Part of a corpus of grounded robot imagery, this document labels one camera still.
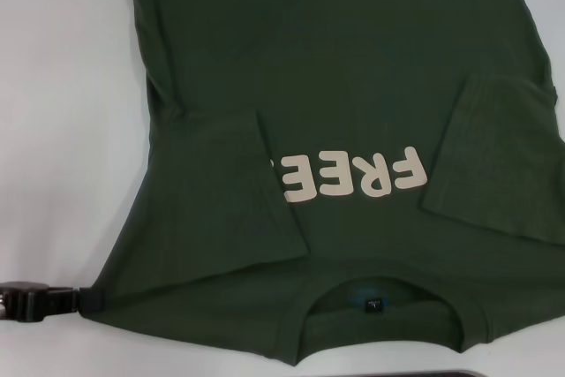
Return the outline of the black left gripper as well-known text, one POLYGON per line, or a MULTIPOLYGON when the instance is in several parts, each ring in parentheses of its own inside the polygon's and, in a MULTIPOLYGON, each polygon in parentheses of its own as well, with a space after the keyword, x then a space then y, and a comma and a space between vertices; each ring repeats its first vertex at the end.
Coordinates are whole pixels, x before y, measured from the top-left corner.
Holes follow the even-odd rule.
POLYGON ((41 322, 47 316, 98 313, 102 292, 93 288, 50 288, 43 283, 1 283, 1 320, 41 322))

